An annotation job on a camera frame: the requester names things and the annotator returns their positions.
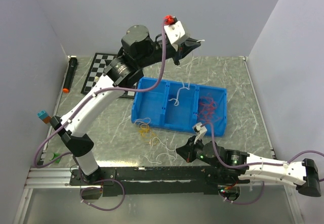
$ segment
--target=stone-patterned surface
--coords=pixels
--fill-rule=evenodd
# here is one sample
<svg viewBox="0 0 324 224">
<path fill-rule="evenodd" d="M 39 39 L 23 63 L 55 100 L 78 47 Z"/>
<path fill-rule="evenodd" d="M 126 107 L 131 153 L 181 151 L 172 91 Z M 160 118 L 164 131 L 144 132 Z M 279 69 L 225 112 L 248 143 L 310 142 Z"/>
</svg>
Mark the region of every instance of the stone-patterned surface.
<svg viewBox="0 0 324 224">
<path fill-rule="evenodd" d="M 247 151 L 262 157 L 271 157 L 270 147 L 264 125 L 258 110 L 256 99 L 249 81 L 246 67 L 240 57 L 198 57 L 193 61 L 188 56 L 176 67 L 171 60 L 167 62 L 164 79 L 190 81 L 190 83 L 227 88 L 227 128 L 225 136 L 217 138 L 219 145 L 228 149 Z M 80 93 L 92 58 L 78 58 L 79 66 L 69 94 L 63 94 L 58 115 L 71 110 L 83 97 Z M 144 74 L 155 77 L 159 73 L 160 63 L 145 68 Z M 158 144 L 150 146 L 138 133 L 138 127 L 131 123 L 133 100 L 117 99 L 98 117 L 89 129 L 88 135 L 94 141 L 94 155 L 100 166 L 151 166 L 151 165 L 187 165 L 174 151 L 168 151 Z M 173 150 L 182 146 L 192 136 L 164 129 L 154 128 L 168 148 Z M 47 158 L 53 153 L 63 153 L 67 149 L 59 137 L 54 137 L 47 149 Z M 150 163 L 160 161 L 162 164 Z M 59 164 L 51 167 L 70 167 L 71 157 L 63 158 Z M 196 160 L 192 165 L 204 165 Z"/>
</svg>

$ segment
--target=green object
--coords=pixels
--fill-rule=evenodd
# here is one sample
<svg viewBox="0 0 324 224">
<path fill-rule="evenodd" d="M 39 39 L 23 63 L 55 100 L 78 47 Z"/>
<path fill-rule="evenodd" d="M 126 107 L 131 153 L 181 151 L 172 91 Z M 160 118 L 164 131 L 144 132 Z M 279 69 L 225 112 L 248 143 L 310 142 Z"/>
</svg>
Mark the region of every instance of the green object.
<svg viewBox="0 0 324 224">
<path fill-rule="evenodd" d="M 59 157 L 59 156 L 60 156 L 59 153 L 54 153 L 54 155 L 53 155 L 53 157 L 52 157 L 51 160 L 53 160 L 53 159 L 55 159 L 55 158 L 57 158 L 57 157 Z M 59 163 L 60 161 L 61 161 L 61 158 L 57 159 L 57 160 L 55 161 L 55 163 Z"/>
</svg>

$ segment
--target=white wall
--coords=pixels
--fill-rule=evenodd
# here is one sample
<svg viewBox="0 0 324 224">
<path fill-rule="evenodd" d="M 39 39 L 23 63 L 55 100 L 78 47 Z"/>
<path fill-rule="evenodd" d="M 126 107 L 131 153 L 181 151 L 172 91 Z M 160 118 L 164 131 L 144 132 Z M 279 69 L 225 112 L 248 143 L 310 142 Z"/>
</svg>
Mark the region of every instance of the white wall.
<svg viewBox="0 0 324 224">
<path fill-rule="evenodd" d="M 205 39 L 202 55 L 247 56 L 278 0 L 38 0 L 68 55 L 116 53 L 134 24 L 160 33 L 167 14 Z"/>
<path fill-rule="evenodd" d="M 0 0 L 0 219 L 12 223 L 36 147 L 53 112 L 66 59 L 36 0 Z"/>
<path fill-rule="evenodd" d="M 324 152 L 324 0 L 279 0 L 249 57 L 271 141 L 279 159 Z M 324 160 L 316 160 L 324 177 Z M 323 223 L 324 197 L 298 195 L 306 223 Z"/>
</svg>

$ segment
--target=marker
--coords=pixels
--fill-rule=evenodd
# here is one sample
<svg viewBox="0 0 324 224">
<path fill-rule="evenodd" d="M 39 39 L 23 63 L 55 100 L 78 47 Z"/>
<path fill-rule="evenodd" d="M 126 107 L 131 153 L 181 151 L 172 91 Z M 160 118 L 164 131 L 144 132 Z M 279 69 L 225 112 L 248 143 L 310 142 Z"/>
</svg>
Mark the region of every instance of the marker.
<svg viewBox="0 0 324 224">
<path fill-rule="evenodd" d="M 66 94 L 70 92 L 76 68 L 77 68 L 77 59 L 75 57 L 72 57 L 69 60 L 69 68 L 67 69 L 67 73 L 63 85 L 63 92 Z"/>
</svg>

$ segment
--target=blue box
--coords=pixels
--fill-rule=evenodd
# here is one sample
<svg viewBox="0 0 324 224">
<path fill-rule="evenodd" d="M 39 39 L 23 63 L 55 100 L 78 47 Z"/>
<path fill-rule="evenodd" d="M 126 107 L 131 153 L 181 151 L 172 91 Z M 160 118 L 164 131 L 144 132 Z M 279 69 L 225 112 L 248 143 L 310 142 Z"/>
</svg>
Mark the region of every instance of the blue box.
<svg viewBox="0 0 324 224">
<path fill-rule="evenodd" d="M 153 86 L 157 79 L 143 77 L 138 84 L 138 89 Z M 179 92 L 179 105 L 175 106 L 175 101 L 169 101 L 177 97 L 178 89 L 183 85 L 181 82 L 161 80 L 159 85 L 148 92 L 136 93 L 132 106 L 132 123 L 137 119 L 150 118 L 149 123 L 152 127 L 194 133 L 192 127 L 197 122 L 204 123 L 199 120 L 201 115 L 201 102 L 205 97 L 212 98 L 217 109 L 214 116 L 217 120 L 212 120 L 214 125 L 214 135 L 221 137 L 225 133 L 227 117 L 226 117 L 226 96 L 225 88 L 190 84 L 190 90 L 181 89 Z M 207 127 L 207 134 L 211 136 L 211 129 Z"/>
</svg>

